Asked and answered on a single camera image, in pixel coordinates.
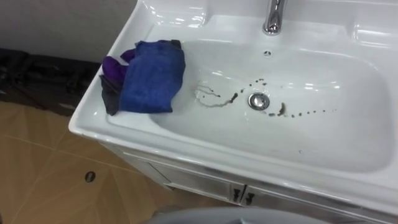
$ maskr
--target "chrome faucet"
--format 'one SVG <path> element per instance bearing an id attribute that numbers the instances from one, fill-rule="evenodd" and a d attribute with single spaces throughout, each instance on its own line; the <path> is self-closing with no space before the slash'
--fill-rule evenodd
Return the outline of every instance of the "chrome faucet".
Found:
<path id="1" fill-rule="evenodd" d="M 286 0 L 269 0 L 269 13 L 262 31 L 267 35 L 278 35 L 282 28 L 282 16 Z"/>

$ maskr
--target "chrome drain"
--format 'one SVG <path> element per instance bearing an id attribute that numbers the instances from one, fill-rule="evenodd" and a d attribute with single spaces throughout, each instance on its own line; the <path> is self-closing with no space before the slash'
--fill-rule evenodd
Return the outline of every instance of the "chrome drain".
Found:
<path id="1" fill-rule="evenodd" d="M 263 93 L 253 93 L 249 96 L 249 106 L 254 110 L 265 110 L 269 106 L 269 98 Z"/>

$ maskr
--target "wall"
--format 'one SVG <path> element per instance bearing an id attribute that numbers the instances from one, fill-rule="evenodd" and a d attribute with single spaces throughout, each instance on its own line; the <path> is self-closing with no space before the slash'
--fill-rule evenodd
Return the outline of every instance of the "wall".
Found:
<path id="1" fill-rule="evenodd" d="M 0 0 L 0 48 L 100 62 L 137 0 Z"/>

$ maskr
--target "sink basin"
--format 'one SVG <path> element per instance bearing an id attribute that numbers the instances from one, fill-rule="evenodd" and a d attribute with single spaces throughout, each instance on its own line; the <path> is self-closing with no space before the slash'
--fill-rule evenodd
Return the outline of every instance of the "sink basin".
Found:
<path id="1" fill-rule="evenodd" d="M 197 40 L 184 42 L 184 50 L 184 86 L 172 114 L 151 115 L 159 126 L 315 167 L 369 172 L 390 163 L 395 116 L 387 83 L 371 63 L 262 44 Z M 248 105 L 257 92 L 271 101 L 264 111 Z"/>
<path id="2" fill-rule="evenodd" d="M 108 116 L 97 76 L 70 130 L 397 214 L 398 2 L 288 1 L 273 37 L 262 32 L 266 7 L 139 1 L 109 54 L 181 40 L 174 112 Z M 249 106 L 254 93 L 268 97 L 266 109 Z"/>

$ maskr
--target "vanity cabinet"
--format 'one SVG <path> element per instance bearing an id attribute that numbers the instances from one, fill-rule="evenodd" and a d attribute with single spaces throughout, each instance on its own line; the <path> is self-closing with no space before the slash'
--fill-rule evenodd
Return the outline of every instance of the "vanity cabinet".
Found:
<path id="1" fill-rule="evenodd" d="M 241 200 L 244 184 L 155 164 L 153 162 L 151 166 L 165 177 L 164 184 L 169 187 L 195 192 L 236 204 L 239 204 Z"/>
<path id="2" fill-rule="evenodd" d="M 104 144 L 137 170 L 168 190 L 187 190 L 243 207 L 295 213 L 327 223 L 393 223 L 397 217 L 339 200 L 288 189 L 128 148 Z"/>

